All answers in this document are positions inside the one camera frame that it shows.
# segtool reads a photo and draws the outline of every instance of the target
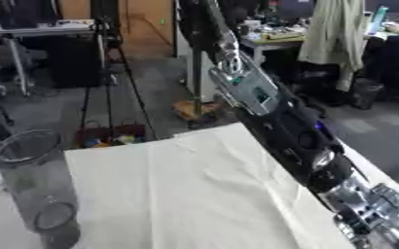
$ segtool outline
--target white coat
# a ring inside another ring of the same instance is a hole
[[[363,67],[365,0],[318,0],[299,60]]]

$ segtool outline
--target glass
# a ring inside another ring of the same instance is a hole
[[[71,248],[80,237],[78,201],[58,134],[33,130],[0,144],[0,172],[28,229],[47,249]]]

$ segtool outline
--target table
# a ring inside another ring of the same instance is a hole
[[[6,38],[9,48],[14,58],[15,67],[19,75],[19,84],[22,94],[29,95],[28,91],[28,77],[25,74],[24,67],[18,52],[17,38],[24,37],[41,37],[41,36],[57,36],[57,35],[86,35],[92,34],[91,26],[93,20],[61,20],[57,25],[51,26],[41,23],[35,28],[18,28],[18,29],[4,29],[0,24],[0,37]]]
[[[346,153],[374,185],[399,190],[358,153]],[[66,156],[80,201],[74,249],[353,248],[333,215],[242,124]],[[2,192],[0,248],[40,248]]]
[[[240,42],[242,45],[252,49],[254,51],[253,60],[257,65],[261,65],[265,62],[263,52],[265,51],[276,51],[284,50],[288,48],[299,47],[304,42],[305,36],[286,38],[286,39],[275,39],[275,40],[253,40],[244,36]]]

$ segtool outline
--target gray floor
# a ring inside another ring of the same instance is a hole
[[[133,59],[131,64],[136,82],[146,103],[147,112],[160,139],[189,129],[175,117],[172,104],[189,99],[190,94],[178,80],[183,77],[186,63],[182,59]],[[49,85],[46,77],[37,77],[37,86]],[[143,115],[131,93],[124,74],[118,75],[119,85],[112,87],[115,124],[144,124]],[[73,136],[79,127],[83,89],[53,91],[36,88],[30,98],[11,89],[5,105],[17,124],[13,132],[32,128],[51,128],[64,138],[65,149],[74,148]],[[378,103],[370,111],[342,107],[328,110],[325,122],[349,146],[367,157],[383,171],[399,181],[399,102]],[[91,95],[89,120],[107,125],[104,89]],[[223,116],[213,125],[234,122],[232,115]]]

